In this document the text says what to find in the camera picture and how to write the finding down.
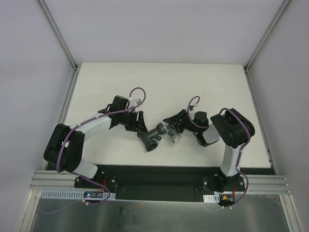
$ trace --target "reflective metal surface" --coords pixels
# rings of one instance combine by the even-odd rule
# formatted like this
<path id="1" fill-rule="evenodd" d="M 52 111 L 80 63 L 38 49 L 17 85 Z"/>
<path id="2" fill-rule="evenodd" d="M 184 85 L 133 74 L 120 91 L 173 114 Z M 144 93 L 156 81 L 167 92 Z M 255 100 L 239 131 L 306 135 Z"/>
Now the reflective metal surface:
<path id="1" fill-rule="evenodd" d="M 71 200 L 40 199 L 44 211 Z M 32 232 L 285 232 L 279 196 L 248 195 L 230 209 L 215 203 L 107 201 L 76 203 L 52 214 L 36 212 Z"/>

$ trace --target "white label strip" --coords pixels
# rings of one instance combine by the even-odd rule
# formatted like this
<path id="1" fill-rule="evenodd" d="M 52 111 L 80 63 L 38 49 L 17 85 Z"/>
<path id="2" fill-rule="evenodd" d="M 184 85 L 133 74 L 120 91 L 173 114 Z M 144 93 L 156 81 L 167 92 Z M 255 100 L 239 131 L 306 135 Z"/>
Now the white label strip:
<path id="1" fill-rule="evenodd" d="M 84 198 L 83 190 L 43 190 L 41 198 L 44 199 L 64 199 L 64 200 L 83 200 Z M 98 198 L 92 198 L 89 200 L 102 200 L 108 197 L 108 193 L 98 194 Z M 111 197 L 108 200 L 116 200 L 116 193 L 111 193 Z"/>
<path id="2" fill-rule="evenodd" d="M 220 196 L 218 194 L 203 195 L 203 199 L 205 203 L 219 203 L 220 202 Z"/>

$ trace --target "white arm segment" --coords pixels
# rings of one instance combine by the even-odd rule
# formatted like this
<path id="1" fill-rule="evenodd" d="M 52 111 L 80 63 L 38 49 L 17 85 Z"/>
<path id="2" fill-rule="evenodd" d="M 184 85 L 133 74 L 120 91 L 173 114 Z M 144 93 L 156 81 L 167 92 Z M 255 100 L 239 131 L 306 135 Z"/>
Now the white arm segment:
<path id="1" fill-rule="evenodd" d="M 225 145 L 224 157 L 220 166 L 221 171 L 226 176 L 234 176 L 238 173 L 236 169 L 236 162 L 239 155 L 239 150 L 242 145 L 237 148 Z"/>
<path id="2" fill-rule="evenodd" d="M 93 163 L 82 158 L 78 167 L 73 171 L 76 174 L 83 175 L 89 179 L 92 179 L 97 173 L 98 167 Z"/>
<path id="3" fill-rule="evenodd" d="M 209 126 L 209 128 L 204 131 L 203 137 L 208 144 L 212 144 L 220 139 L 220 135 L 213 124 Z M 220 166 L 221 171 L 226 176 L 236 175 L 236 162 L 239 154 L 239 150 L 242 145 L 239 145 L 236 149 L 231 146 L 225 145 L 224 157 L 222 164 Z"/>
<path id="4" fill-rule="evenodd" d="M 111 127 L 111 122 L 112 119 L 109 118 L 108 116 L 101 117 L 81 126 L 76 131 L 81 131 L 82 133 L 85 134 L 84 142 L 86 142 L 88 139 L 101 133 L 102 131 L 108 130 Z"/>
<path id="5" fill-rule="evenodd" d="M 112 119 L 109 118 L 108 116 L 101 117 L 81 126 L 76 131 L 81 131 L 82 133 L 85 134 L 84 142 L 86 142 L 88 139 L 101 133 L 102 131 L 108 130 L 111 127 L 111 122 Z M 98 167 L 96 165 L 82 158 L 80 164 L 73 172 L 79 175 L 83 175 L 89 179 L 92 179 L 97 173 L 97 170 Z"/>
<path id="6" fill-rule="evenodd" d="M 220 135 L 213 124 L 204 131 L 203 137 L 208 144 L 212 144 L 220 139 Z"/>

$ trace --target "white tabletop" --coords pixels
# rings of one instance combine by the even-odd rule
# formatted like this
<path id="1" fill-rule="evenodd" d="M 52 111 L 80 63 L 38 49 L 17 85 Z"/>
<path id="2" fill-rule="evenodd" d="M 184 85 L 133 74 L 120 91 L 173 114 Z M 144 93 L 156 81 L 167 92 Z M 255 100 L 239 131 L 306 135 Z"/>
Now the white tabletop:
<path id="1" fill-rule="evenodd" d="M 201 96 L 196 111 L 208 118 L 224 108 L 235 108 L 255 127 L 255 136 L 246 147 L 241 167 L 269 168 L 267 152 L 241 65 L 154 64 L 154 63 L 83 63 L 66 124 L 73 125 L 93 116 L 115 95 L 127 97 L 134 87 L 146 90 L 144 111 L 148 130 L 164 118 L 185 109 L 189 100 Z M 136 90 L 134 97 L 143 94 Z M 146 152 L 135 132 L 124 126 L 102 132 L 84 144 L 83 157 L 95 164 L 220 166 L 225 144 L 222 140 L 208 147 L 198 145 L 195 136 L 185 131 L 178 144 L 163 135 L 158 147 Z"/>

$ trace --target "black mounting plate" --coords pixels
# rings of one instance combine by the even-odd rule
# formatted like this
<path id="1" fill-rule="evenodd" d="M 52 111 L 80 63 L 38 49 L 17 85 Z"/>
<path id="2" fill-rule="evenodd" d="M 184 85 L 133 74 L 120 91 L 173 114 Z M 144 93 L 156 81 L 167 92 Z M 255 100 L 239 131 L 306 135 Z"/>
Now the black mounting plate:
<path id="1" fill-rule="evenodd" d="M 203 195 L 213 195 L 205 182 L 218 167 L 163 167 L 98 165 L 104 170 L 106 186 L 119 200 L 203 202 Z M 274 174 L 271 168 L 242 168 L 245 174 Z M 75 188 L 94 188 L 87 181 L 75 181 Z M 235 184 L 244 191 L 243 179 Z"/>

